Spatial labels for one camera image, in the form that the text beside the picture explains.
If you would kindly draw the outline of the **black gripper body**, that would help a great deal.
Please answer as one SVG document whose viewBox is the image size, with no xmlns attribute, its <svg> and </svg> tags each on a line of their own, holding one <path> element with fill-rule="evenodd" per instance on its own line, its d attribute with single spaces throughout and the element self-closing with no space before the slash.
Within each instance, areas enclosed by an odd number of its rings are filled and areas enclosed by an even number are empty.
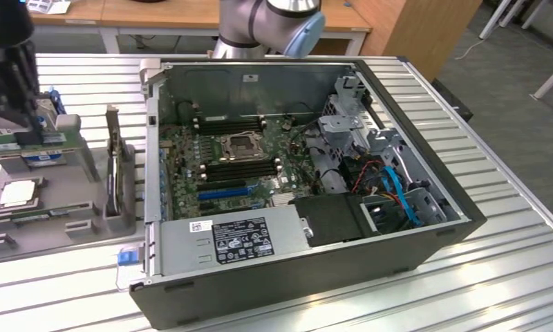
<svg viewBox="0 0 553 332">
<path fill-rule="evenodd" d="M 0 49 L 20 45 L 33 31 L 25 1 L 0 0 Z"/>
</svg>

